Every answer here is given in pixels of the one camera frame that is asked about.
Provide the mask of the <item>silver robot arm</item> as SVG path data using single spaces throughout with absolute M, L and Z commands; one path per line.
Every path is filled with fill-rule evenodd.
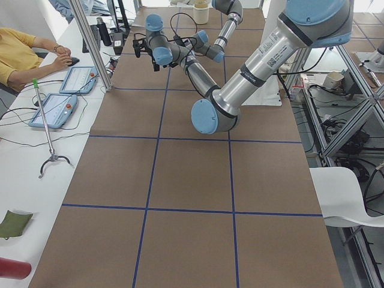
M 195 57 L 203 54 L 215 62 L 224 57 L 224 48 L 243 20 L 239 1 L 213 1 L 212 6 L 228 16 L 213 45 L 204 31 L 193 35 L 189 44 L 167 40 L 163 20 L 157 14 L 146 17 L 145 43 L 159 66 L 178 64 L 202 99 L 191 109 L 191 121 L 202 134 L 227 132 L 240 117 L 240 106 L 298 49 L 331 47 L 347 43 L 352 34 L 353 1 L 287 1 L 277 17 L 276 28 L 245 61 L 239 70 L 219 87 Z
M 224 58 L 224 49 L 236 27 L 243 21 L 243 7 L 239 0 L 211 1 L 212 7 L 228 16 L 214 44 L 209 43 L 208 35 L 204 30 L 190 37 L 193 50 L 217 63 Z

